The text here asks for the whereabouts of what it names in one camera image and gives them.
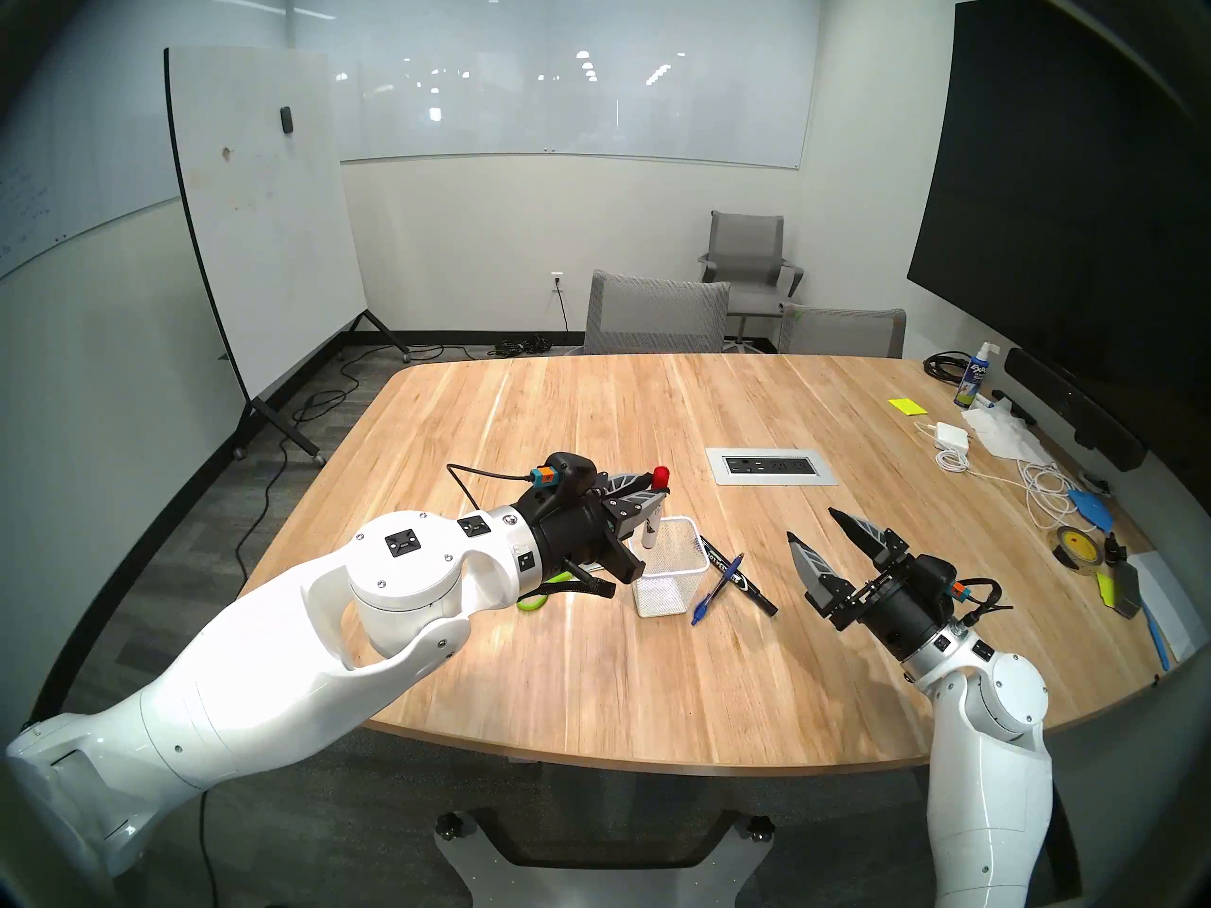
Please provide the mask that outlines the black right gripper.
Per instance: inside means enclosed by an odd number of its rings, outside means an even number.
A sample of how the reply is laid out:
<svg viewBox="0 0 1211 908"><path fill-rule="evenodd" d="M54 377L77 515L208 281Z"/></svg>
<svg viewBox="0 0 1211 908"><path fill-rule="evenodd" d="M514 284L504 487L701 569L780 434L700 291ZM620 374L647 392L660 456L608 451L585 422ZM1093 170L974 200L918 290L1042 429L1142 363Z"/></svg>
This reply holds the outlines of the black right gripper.
<svg viewBox="0 0 1211 908"><path fill-rule="evenodd" d="M954 619L954 565L934 556L906 556L908 545L889 528L879 529L836 507L828 513L873 564L891 567L856 591L815 550L787 531L807 600L822 617L831 617L837 631L859 622L893 657L909 657Z"/></svg>

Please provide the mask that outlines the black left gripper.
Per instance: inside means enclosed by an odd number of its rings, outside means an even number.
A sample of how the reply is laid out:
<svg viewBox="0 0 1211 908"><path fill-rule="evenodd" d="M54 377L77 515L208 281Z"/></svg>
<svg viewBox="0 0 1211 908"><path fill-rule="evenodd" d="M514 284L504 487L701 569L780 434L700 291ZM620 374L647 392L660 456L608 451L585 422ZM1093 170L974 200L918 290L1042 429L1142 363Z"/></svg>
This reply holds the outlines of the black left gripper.
<svg viewBox="0 0 1211 908"><path fill-rule="evenodd" d="M561 500L557 492L526 492L526 525L536 546L544 580L572 564L599 564L620 584L639 579L645 563L622 541L637 528L658 521L668 490L654 485L653 472L599 472L591 489Z"/></svg>

